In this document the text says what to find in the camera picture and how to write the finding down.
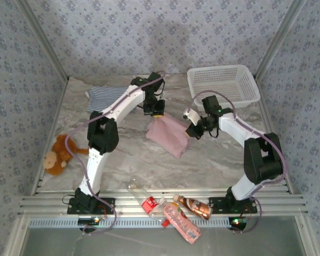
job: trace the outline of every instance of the pink juice bottle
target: pink juice bottle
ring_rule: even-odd
[[[194,244],[201,235],[201,230],[187,219],[184,212],[174,203],[169,203],[161,198],[160,206],[168,221],[174,226],[183,238],[190,244]]]

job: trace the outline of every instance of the bottle cap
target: bottle cap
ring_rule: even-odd
[[[166,219],[164,222],[162,222],[162,226],[165,228],[170,224],[170,221],[168,219]]]
[[[173,201],[175,201],[176,203],[179,202],[179,198],[180,198],[180,195],[174,195],[173,196]]]
[[[165,203],[165,202],[166,202],[166,198],[165,198],[165,197],[160,198],[159,204],[163,204],[163,203]]]

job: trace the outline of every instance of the pink towel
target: pink towel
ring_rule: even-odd
[[[188,149],[191,138],[186,135],[188,125],[175,119],[168,113],[155,117],[148,125],[146,138],[158,143],[176,158]]]

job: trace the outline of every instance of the brown bottle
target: brown bottle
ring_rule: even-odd
[[[204,204],[198,200],[194,200],[191,198],[185,198],[180,195],[175,195],[173,197],[173,200],[176,203],[180,203],[183,206],[185,206],[190,212],[194,213],[195,215],[198,215],[205,220],[208,220],[210,218],[212,208],[209,207],[207,204]]]

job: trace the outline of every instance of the red bottle label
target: red bottle label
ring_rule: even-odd
[[[142,208],[148,214],[158,205],[159,204],[155,201],[154,197],[151,196],[144,201],[144,203],[142,204]]]

